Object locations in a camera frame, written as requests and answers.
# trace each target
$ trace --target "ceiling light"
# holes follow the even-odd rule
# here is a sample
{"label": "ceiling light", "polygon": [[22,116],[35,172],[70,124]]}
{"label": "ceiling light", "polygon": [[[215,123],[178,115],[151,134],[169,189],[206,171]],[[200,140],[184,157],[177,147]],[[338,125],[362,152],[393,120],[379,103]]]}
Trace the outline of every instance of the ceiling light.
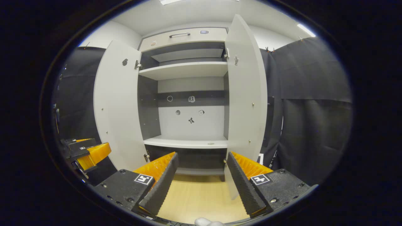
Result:
{"label": "ceiling light", "polygon": [[183,0],[160,0],[160,3],[162,3],[162,5],[167,5],[167,4],[179,2],[179,1],[183,1]]}
{"label": "ceiling light", "polygon": [[305,31],[307,34],[311,35],[311,37],[315,37],[316,35],[313,34],[309,29],[307,29],[305,26],[298,24],[297,25],[299,28],[301,28],[303,31]]}

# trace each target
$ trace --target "cabinet shelf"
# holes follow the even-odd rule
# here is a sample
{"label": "cabinet shelf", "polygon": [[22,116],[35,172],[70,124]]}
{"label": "cabinet shelf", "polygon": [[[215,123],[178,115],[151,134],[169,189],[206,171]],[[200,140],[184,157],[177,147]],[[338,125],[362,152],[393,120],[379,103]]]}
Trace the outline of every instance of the cabinet shelf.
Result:
{"label": "cabinet shelf", "polygon": [[212,148],[227,148],[228,140],[224,136],[214,138],[210,137],[202,140],[174,140],[174,139],[168,139],[163,135],[159,135],[144,140],[144,144],[170,147],[170,148],[212,149]]}
{"label": "cabinet shelf", "polygon": [[170,64],[140,70],[139,75],[153,79],[223,77],[228,72],[227,62],[190,62]]}
{"label": "cabinet shelf", "polygon": [[222,175],[225,175],[224,168],[201,169],[201,168],[182,168],[182,167],[177,168],[176,174],[198,175],[198,176],[206,176],[206,175],[222,176]]}

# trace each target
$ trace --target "cabinet door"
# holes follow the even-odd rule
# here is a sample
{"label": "cabinet door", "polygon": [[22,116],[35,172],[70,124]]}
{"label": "cabinet door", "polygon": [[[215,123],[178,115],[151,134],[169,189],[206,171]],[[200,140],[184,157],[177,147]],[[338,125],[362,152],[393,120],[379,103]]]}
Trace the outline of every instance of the cabinet door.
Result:
{"label": "cabinet door", "polygon": [[94,85],[94,114],[102,143],[109,142],[109,158],[119,169],[133,171],[146,162],[137,105],[141,52],[112,41],[100,61]]}
{"label": "cabinet door", "polygon": [[[267,79],[263,59],[250,28],[235,15],[225,40],[229,72],[228,152],[257,161],[267,119]],[[225,167],[230,195],[238,193]]]}

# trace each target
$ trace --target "wooden floor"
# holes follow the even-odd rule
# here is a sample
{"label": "wooden floor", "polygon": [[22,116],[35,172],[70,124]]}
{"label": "wooden floor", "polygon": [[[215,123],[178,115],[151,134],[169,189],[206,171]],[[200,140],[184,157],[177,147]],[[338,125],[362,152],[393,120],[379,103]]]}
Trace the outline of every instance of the wooden floor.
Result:
{"label": "wooden floor", "polygon": [[231,200],[218,176],[187,175],[175,175],[158,216],[187,224],[199,217],[223,223],[249,217],[240,196]]}

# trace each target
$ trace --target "cabinet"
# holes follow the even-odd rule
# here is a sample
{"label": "cabinet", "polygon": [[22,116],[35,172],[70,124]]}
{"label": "cabinet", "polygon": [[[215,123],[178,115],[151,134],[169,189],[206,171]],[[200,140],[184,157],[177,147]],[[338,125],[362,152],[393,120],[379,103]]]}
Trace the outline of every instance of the cabinet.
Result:
{"label": "cabinet", "polygon": [[[267,115],[266,76],[258,45],[241,16],[234,17],[227,34],[224,28],[201,28],[208,29],[206,35],[197,28],[147,37],[139,51],[112,41],[96,74],[94,114],[117,169],[134,170],[146,163],[144,154],[152,158],[176,149],[186,165],[177,173],[224,174],[235,197],[223,159],[234,151],[257,160]],[[212,156],[217,168],[197,163],[191,168],[185,163],[190,156],[202,156],[204,165]]]}

